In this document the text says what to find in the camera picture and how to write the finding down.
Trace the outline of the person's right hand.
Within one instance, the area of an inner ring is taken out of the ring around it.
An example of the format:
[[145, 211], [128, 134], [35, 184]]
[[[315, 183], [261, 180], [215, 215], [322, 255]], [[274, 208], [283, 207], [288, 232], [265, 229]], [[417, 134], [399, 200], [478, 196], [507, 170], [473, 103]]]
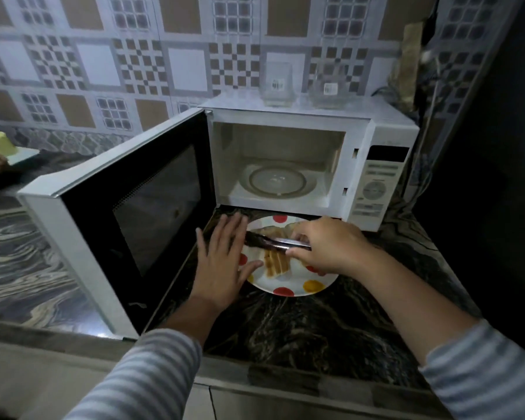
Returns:
[[356, 278], [359, 273], [365, 272], [369, 266], [369, 258], [376, 251], [376, 248], [365, 238], [357, 226], [329, 217], [303, 222], [333, 223], [332, 273]]

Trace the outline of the person's left hand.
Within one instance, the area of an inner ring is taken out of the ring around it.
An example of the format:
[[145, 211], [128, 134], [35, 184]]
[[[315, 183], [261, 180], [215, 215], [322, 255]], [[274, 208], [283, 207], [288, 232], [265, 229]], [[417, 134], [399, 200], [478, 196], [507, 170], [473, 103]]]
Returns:
[[239, 285], [239, 259], [245, 242], [247, 217], [242, 215], [242, 224], [233, 240], [229, 254], [222, 253], [222, 231], [230, 217], [223, 214], [210, 240], [206, 243], [208, 250], [205, 261], [197, 260], [196, 275], [190, 299], [201, 301], [209, 306], [210, 311], [219, 315], [227, 309], [238, 296], [242, 285]]

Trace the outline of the metal tongs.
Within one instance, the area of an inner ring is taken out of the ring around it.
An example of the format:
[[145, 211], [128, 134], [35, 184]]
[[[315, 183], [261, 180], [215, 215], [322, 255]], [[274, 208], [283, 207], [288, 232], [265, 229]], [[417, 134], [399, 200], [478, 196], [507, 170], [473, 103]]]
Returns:
[[248, 247], [257, 247], [264, 250], [274, 250], [281, 252], [286, 252], [290, 248], [295, 247], [304, 249], [306, 251], [312, 251], [311, 245], [307, 242], [280, 237], [272, 238], [251, 231], [246, 232], [244, 244]]

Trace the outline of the person's right forearm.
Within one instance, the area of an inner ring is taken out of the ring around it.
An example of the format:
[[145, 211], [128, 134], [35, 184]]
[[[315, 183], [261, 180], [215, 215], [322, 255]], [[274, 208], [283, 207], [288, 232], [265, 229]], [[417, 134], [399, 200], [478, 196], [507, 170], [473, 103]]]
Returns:
[[525, 420], [525, 350], [374, 246], [355, 277], [391, 318], [455, 420]]

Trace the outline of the person's left forearm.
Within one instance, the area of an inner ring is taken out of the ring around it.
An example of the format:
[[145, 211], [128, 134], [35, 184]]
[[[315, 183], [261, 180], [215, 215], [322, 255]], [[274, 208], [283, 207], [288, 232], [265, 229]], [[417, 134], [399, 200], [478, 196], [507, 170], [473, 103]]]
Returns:
[[203, 344], [234, 296], [192, 295], [143, 335], [63, 420], [182, 420]]

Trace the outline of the toasted sandwich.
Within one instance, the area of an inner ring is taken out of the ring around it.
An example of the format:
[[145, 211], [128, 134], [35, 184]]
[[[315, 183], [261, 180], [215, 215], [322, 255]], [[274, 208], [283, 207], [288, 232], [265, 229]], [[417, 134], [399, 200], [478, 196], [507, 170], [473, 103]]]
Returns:
[[[254, 233], [261, 234], [271, 239], [290, 239], [293, 234], [294, 223], [285, 225], [284, 227], [277, 227], [274, 225], [257, 228], [251, 230]], [[275, 250], [263, 250], [264, 265], [266, 268], [266, 276], [268, 278], [276, 278], [281, 274], [285, 274], [290, 270], [290, 258], [284, 253]]]

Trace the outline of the white plate with coloured dots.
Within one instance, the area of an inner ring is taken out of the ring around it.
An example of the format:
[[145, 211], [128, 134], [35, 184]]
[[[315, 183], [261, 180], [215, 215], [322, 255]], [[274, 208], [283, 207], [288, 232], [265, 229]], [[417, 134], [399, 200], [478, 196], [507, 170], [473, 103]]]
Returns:
[[[256, 259], [264, 262], [264, 254], [261, 248], [244, 246], [239, 265], [243, 266]], [[338, 274], [320, 274], [308, 264], [290, 258], [290, 270], [277, 276], [268, 278], [266, 268], [263, 265], [253, 273], [253, 281], [250, 282], [256, 288], [278, 296], [302, 297], [318, 293], [334, 283]]]

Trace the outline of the glass microwave turntable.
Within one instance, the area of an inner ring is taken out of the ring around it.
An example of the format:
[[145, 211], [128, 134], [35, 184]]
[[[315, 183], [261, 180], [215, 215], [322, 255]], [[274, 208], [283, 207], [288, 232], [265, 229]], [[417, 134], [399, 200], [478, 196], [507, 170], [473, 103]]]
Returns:
[[317, 187], [317, 179], [286, 166], [247, 165], [238, 182], [250, 194], [270, 199], [304, 197]]

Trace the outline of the microwave door with black window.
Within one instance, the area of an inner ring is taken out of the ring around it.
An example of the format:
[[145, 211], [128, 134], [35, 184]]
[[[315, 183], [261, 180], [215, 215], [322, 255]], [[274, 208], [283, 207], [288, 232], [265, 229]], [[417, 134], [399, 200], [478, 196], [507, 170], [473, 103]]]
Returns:
[[137, 339], [212, 217], [213, 181], [194, 108], [16, 196], [111, 332]]

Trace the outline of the white microwave oven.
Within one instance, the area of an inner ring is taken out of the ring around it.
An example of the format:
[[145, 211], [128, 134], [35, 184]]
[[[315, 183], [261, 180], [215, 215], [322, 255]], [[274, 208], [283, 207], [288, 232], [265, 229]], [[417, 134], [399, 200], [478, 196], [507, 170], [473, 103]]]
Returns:
[[[270, 107], [252, 91], [220, 94], [200, 107], [208, 120], [216, 201], [295, 216], [329, 216], [377, 232], [418, 136], [418, 126], [379, 97], [342, 110], [306, 97]], [[238, 182], [247, 165], [286, 166], [317, 179], [304, 197], [270, 199]]]

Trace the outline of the tall clear glass container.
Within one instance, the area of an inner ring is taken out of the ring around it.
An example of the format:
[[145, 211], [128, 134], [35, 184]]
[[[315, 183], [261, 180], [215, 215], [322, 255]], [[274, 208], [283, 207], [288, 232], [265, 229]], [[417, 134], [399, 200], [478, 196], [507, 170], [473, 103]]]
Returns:
[[259, 93], [266, 106], [292, 106], [295, 101], [292, 65], [287, 62], [267, 61], [259, 84]]

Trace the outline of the wide clear glass container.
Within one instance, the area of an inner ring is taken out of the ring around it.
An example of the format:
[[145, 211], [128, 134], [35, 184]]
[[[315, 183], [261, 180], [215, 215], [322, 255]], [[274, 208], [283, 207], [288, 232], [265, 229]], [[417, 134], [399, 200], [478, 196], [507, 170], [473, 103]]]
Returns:
[[348, 66], [319, 63], [308, 87], [308, 97], [315, 108], [342, 110], [349, 101]]

